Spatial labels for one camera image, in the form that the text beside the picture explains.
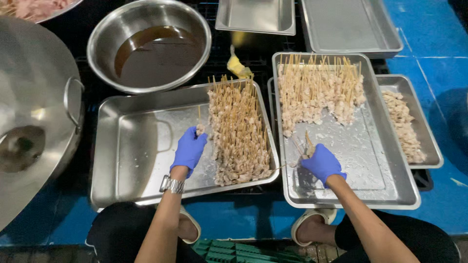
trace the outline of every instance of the black pants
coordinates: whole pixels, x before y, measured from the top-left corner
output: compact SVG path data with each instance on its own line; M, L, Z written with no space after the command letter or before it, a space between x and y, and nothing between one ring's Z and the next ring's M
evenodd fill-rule
M101 263L133 262L153 219L155 209L134 203L113 204L94 220L87 244L94 246ZM374 213L405 243L420 262L458 263L458 250L451 238L437 226L406 216L374 210ZM339 248L347 250L335 263L370 262L346 215L335 232ZM177 262L205 262L180 238Z

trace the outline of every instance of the empty metal tray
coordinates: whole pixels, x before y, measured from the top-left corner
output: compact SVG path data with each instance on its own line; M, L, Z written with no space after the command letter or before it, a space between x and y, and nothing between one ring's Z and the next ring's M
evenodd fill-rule
M234 80L245 86L245 80ZM214 183L216 161L211 160L212 142L187 179L182 198L233 190L269 183L279 174L278 153L265 112L262 93L257 83L264 127L268 133L270 168L276 169L270 177L228 186ZM208 90L212 84L164 93L108 98L99 108L93 177L90 199L96 210L122 201L141 205L160 202L162 178L169 173L174 161L177 141L185 130L199 123L198 106L201 105L202 123L211 132L208 123Z
M294 0L219 0L215 28L293 36Z
M307 51L392 58L403 49L381 0L301 0Z
M283 136L281 107L278 92L278 65L289 54L300 54L308 61L310 53L278 52L273 55L276 109L280 163L282 168L284 196L287 202L298 208L342 208L336 195L325 189L320 181L300 165L300 155L291 138ZM323 123L297 123L293 136L304 146L305 132L309 132L314 144L323 143L340 161L348 174L347 182L356 195L369 207L375 209L416 209L421 197L411 174L406 157L390 121L388 110L372 70L369 58L363 54L318 54L347 57L354 65L362 63L364 94L367 101L355 111L352 125L336 123L333 116L324 110Z
M411 127L416 132L417 139L421 142L421 151L427 155L424 163L409 164L411 169L429 169L440 168L444 164L444 158L440 152L439 146L432 134L431 128L427 124L426 117L424 116L423 109L419 100L417 99L416 92L410 80L397 74L376 75L377 82L380 89L389 90L392 92L399 92L403 96L403 101L409 108L409 114L415 119L411 122Z

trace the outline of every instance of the metal watch band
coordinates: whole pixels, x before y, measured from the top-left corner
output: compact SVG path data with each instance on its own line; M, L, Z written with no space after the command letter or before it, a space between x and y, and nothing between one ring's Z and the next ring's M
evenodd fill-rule
M185 182L171 179L169 175L165 175L162 179L161 187L159 192L163 193L166 190L171 190L173 194L182 194L185 189Z

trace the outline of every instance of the forearm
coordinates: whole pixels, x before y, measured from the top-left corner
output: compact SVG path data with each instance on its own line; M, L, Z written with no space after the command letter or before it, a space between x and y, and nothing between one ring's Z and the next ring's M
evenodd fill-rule
M371 262L419 262L401 240L357 196L343 177L331 175L327 185L343 205Z
M185 181L186 166L175 166L170 177ZM179 225L181 194L166 191L154 214L143 244L138 252L136 263L175 262L177 252L177 230Z

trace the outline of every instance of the blue floor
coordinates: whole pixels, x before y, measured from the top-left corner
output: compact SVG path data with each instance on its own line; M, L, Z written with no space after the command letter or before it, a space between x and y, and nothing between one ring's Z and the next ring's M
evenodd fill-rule
M468 234L468 160L450 137L454 112L467 101L468 35L447 0L384 2L405 45L387 60L390 72L410 78L445 157L442 168L430 170L434 189L421 192L419 209L388 212ZM208 239L291 238L291 225L304 212L282 194L196 197L184 204ZM0 233L0 246L83 244L95 216L86 197L51 184ZM339 210L334 224L343 216Z

